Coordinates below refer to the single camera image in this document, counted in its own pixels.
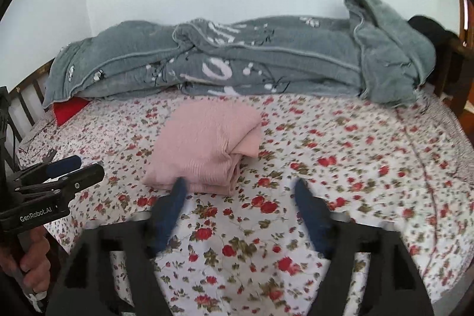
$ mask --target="blue gripper pad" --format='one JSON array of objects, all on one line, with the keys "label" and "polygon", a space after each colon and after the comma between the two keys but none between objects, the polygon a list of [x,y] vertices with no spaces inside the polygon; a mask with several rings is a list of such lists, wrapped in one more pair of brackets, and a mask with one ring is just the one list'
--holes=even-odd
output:
[{"label": "blue gripper pad", "polygon": [[46,167],[46,176],[49,179],[55,179],[56,177],[63,176],[64,174],[79,169],[81,165],[82,160],[79,156],[70,156],[63,160],[50,163]]},{"label": "blue gripper pad", "polygon": [[314,197],[303,179],[298,179],[294,186],[294,199],[308,234],[316,251],[324,258],[330,259],[334,251],[334,240],[331,237],[331,212],[323,199]]},{"label": "blue gripper pad", "polygon": [[178,178],[169,195],[159,197],[151,209],[154,229],[152,249],[155,254],[166,249],[168,240],[181,214],[187,195],[186,181]]}]

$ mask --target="gray blanket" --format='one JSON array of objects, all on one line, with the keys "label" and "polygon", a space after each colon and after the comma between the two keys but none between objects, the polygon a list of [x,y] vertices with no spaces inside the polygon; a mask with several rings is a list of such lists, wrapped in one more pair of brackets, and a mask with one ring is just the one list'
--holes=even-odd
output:
[{"label": "gray blanket", "polygon": [[430,41],[380,0],[344,3],[349,19],[123,22],[57,55],[44,107],[75,94],[136,97],[173,85],[191,95],[286,92],[413,102],[435,65]]}]

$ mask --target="finger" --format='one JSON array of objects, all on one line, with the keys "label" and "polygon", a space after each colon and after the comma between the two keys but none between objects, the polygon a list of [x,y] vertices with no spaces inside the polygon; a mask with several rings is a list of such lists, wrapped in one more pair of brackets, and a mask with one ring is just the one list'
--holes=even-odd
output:
[{"label": "finger", "polygon": [[28,272],[30,269],[37,267],[46,258],[48,251],[49,242],[46,238],[43,237],[40,241],[33,243],[20,261],[21,270]]},{"label": "finger", "polygon": [[44,226],[37,226],[30,230],[30,238],[32,243],[40,241],[46,234],[46,228]]},{"label": "finger", "polygon": [[17,263],[13,257],[3,249],[0,249],[0,267],[9,276],[17,268]]},{"label": "finger", "polygon": [[50,280],[50,278],[49,278],[49,272],[48,272],[48,278],[44,279],[39,284],[36,284],[36,286],[33,287],[33,291],[35,293],[40,293],[40,292],[47,291],[48,288],[49,288],[49,280]]},{"label": "finger", "polygon": [[27,275],[23,280],[23,283],[29,288],[35,288],[37,285],[41,284],[43,281],[47,281],[49,284],[49,269],[51,268],[51,263],[48,259],[43,258],[43,261]]}]

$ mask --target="bed rail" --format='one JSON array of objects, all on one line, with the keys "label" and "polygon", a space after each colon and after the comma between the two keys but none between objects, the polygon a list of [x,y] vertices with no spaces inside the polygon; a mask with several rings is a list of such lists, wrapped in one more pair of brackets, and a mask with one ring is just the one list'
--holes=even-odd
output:
[{"label": "bed rail", "polygon": [[461,75],[459,76],[458,82],[456,82],[456,92],[449,105],[456,117],[459,118],[468,101],[474,79],[474,50],[465,47],[459,39],[451,39],[446,45],[446,50],[442,58],[438,59],[441,61],[441,71],[435,84],[434,94],[441,97],[446,87],[453,53],[457,53],[463,58]]},{"label": "bed rail", "polygon": [[[22,80],[18,85],[16,85],[10,92],[9,96],[11,101],[18,100],[20,102],[21,108],[23,112],[25,113],[25,116],[28,119],[28,122],[33,126],[35,124],[35,120],[30,112],[30,108],[28,107],[27,102],[25,101],[25,98],[23,96],[23,92],[30,86],[34,87],[36,96],[38,97],[38,100],[42,104],[44,101],[44,95],[43,91],[41,90],[41,87],[39,85],[39,79],[42,77],[46,76],[49,74],[49,70],[51,69],[51,65],[53,64],[53,60],[48,61],[45,63],[43,66],[40,68],[36,69],[33,73],[31,73],[29,76],[27,76],[25,79]],[[15,125],[15,122],[13,120],[13,117],[11,114],[9,114],[8,117],[8,123],[9,126],[11,127],[11,131],[13,133],[13,136],[15,137],[16,142],[21,142],[23,137],[21,136],[17,126]],[[8,164],[8,166],[13,170],[17,171],[20,170],[20,164],[17,162],[17,159],[15,155],[10,155],[7,151],[5,152],[5,159]]]}]

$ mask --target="floral bed sheet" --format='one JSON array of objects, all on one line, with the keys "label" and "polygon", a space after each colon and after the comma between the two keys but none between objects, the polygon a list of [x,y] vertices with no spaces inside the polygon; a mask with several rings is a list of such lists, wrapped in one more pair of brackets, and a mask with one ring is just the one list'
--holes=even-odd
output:
[{"label": "floral bed sheet", "polygon": [[[57,159],[77,154],[83,165],[104,165],[103,182],[77,194],[68,217],[46,225],[67,251],[87,220],[125,221],[165,194],[140,180],[160,129],[189,98],[172,91],[96,100],[61,128],[45,117],[22,142],[23,166],[50,148]],[[440,101],[425,95],[411,108],[389,110],[295,94],[232,98],[261,112],[260,154],[243,159],[233,197],[188,196],[168,249],[154,262],[174,313],[306,313],[329,261],[313,250],[298,218],[297,177],[357,222],[395,221],[433,302],[466,270],[474,252],[473,149]],[[357,312],[368,264],[367,255],[356,256],[346,315]],[[121,253],[113,266],[117,291],[131,302]]]}]

